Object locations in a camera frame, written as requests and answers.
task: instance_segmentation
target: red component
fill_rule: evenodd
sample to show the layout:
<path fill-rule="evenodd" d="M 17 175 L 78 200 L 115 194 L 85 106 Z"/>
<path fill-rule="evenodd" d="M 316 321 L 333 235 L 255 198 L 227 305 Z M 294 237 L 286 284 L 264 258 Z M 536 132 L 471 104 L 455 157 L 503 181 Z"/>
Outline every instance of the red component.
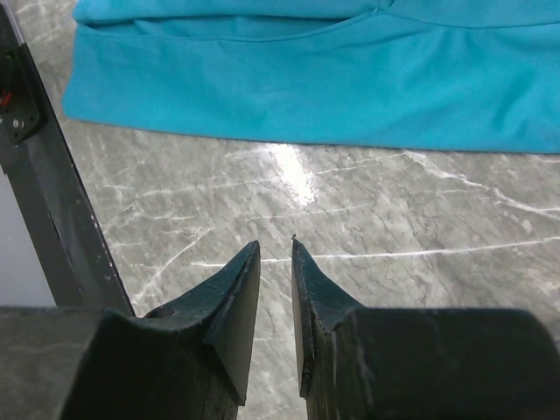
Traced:
<path fill-rule="evenodd" d="M 10 99 L 11 99 L 11 92 L 2 92 L 2 102 L 0 103 L 0 107 L 5 107 L 8 105 L 8 103 L 10 103 Z"/>

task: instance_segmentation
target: turquoise cloth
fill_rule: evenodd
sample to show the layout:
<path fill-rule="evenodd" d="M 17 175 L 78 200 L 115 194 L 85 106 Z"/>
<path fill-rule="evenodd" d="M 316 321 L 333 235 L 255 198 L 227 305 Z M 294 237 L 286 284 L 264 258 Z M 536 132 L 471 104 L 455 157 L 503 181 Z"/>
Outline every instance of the turquoise cloth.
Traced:
<path fill-rule="evenodd" d="M 308 144 L 560 152 L 558 0 L 80 0 L 72 118 Z"/>

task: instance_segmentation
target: metal jaw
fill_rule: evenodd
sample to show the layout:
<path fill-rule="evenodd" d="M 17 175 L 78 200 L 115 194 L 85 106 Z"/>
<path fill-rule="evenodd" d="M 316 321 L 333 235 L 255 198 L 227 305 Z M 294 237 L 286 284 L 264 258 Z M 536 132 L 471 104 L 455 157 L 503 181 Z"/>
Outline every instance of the metal jaw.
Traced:
<path fill-rule="evenodd" d="M 236 418 L 245 403 L 259 276 L 252 242 L 146 318 L 1 309 L 0 418 Z"/>
<path fill-rule="evenodd" d="M 310 419 L 560 418 L 560 358 L 526 311 L 366 308 L 298 241 L 292 301 Z"/>

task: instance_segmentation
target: fabric fold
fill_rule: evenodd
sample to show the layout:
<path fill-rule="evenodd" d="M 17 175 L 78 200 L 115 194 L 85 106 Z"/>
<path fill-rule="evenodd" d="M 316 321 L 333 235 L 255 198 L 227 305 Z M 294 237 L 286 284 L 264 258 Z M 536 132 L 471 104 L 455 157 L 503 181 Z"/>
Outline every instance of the fabric fold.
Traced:
<path fill-rule="evenodd" d="M 560 152 L 556 2 L 326 3 L 81 0 L 64 110 L 211 137 Z"/>

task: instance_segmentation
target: gray marble floor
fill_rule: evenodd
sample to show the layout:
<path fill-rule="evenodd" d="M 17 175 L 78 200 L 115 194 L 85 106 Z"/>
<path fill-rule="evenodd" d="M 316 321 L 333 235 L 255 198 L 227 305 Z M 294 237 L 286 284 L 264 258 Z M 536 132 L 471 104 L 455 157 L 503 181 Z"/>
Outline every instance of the gray marble floor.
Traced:
<path fill-rule="evenodd" d="M 74 0 L 15 9 L 140 315 L 255 238 L 261 301 L 240 419 L 305 418 L 290 246 L 376 306 L 529 308 L 560 330 L 560 157 L 170 136 L 69 121 Z"/>

